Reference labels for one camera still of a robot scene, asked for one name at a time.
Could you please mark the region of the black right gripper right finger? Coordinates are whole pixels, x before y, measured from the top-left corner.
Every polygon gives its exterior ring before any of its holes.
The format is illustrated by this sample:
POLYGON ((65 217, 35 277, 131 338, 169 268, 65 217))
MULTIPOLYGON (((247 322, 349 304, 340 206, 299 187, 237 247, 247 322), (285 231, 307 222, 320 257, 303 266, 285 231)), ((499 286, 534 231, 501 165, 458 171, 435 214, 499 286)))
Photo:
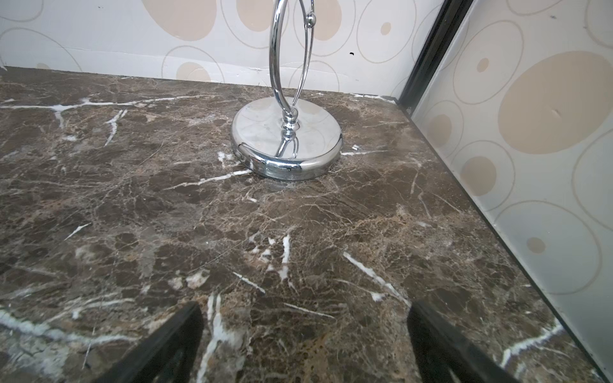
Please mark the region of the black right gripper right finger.
POLYGON ((412 304, 407 329, 424 382, 517 381, 423 301, 412 304))

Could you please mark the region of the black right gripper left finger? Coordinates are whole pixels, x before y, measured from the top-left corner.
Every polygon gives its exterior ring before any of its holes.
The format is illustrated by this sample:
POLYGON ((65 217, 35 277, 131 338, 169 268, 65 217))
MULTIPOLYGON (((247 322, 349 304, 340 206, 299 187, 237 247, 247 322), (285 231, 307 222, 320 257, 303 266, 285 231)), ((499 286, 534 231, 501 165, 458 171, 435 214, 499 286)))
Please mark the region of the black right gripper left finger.
POLYGON ((96 382, 188 382, 204 330, 201 307, 187 303, 96 382))

